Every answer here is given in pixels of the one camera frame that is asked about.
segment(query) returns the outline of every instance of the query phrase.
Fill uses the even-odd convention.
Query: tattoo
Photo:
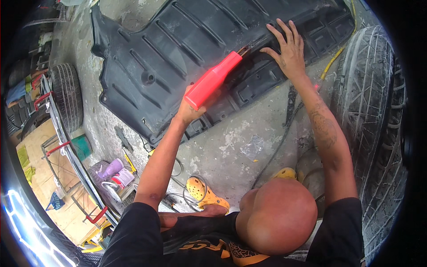
[[[316,140],[319,144],[330,148],[336,142],[336,130],[333,122],[320,113],[324,109],[327,109],[324,103],[317,103],[310,111],[309,116],[313,122],[313,130],[317,133]]]

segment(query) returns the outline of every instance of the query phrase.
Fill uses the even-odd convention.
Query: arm
[[[326,205],[347,197],[357,198],[353,162],[344,133],[305,74],[302,37],[292,21],[289,21],[292,30],[280,19],[277,19],[277,23],[285,31],[287,42],[273,26],[267,24],[267,28],[279,41],[281,55],[267,47],[261,49],[261,52],[269,54],[276,60],[304,102],[325,172]]]
[[[169,184],[182,136],[189,124],[202,116],[213,101],[209,101],[209,104],[196,111],[185,100],[182,100],[178,113],[172,119],[166,134],[141,174],[134,202],[148,204],[158,211],[160,201]]]

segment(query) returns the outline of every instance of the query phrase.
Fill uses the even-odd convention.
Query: red plastic welding tool
[[[238,52],[231,52],[221,63],[209,69],[184,95],[184,99],[195,110],[205,103],[211,94],[214,93],[223,83],[226,76],[242,61],[242,57],[250,50],[248,46]]]

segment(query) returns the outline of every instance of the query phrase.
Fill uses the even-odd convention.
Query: dirty floor
[[[164,0],[100,0],[100,8],[104,15],[137,31],[144,27],[163,3]],[[89,167],[101,160],[111,162],[117,157],[125,162],[121,142],[114,131],[114,127],[119,126],[124,128],[124,134],[133,147],[129,157],[140,174],[148,158],[139,135],[98,101],[102,91],[98,78],[103,60],[90,52],[93,37],[89,5],[90,1],[86,0],[70,9],[71,21],[56,25],[54,38],[59,43],[53,50],[55,63],[72,63],[79,75],[84,107],[83,128],[93,148],[93,154],[84,163]],[[355,1],[355,6],[358,28],[378,24],[372,12],[366,10],[358,0]],[[320,76],[335,52],[332,51],[307,68],[307,74],[313,81]],[[326,103],[330,102],[337,65],[338,60],[330,68],[320,92]],[[260,187],[281,168],[295,167],[298,158],[315,144],[305,108],[301,108],[296,114],[282,142],[289,88],[289,81],[285,82],[250,107],[181,145],[177,159],[183,164],[183,172],[177,179],[185,184],[189,175],[202,175],[218,196],[229,201],[230,211],[238,211],[241,197],[253,186]],[[263,141],[262,150],[257,154],[255,162],[241,152],[254,135],[258,135]],[[276,150],[271,164],[265,168]],[[168,193],[172,192],[182,193],[181,187],[174,181],[170,182],[168,188]],[[191,211],[180,197],[174,196],[174,199],[177,202],[176,209]],[[170,210],[163,206],[159,211]]]

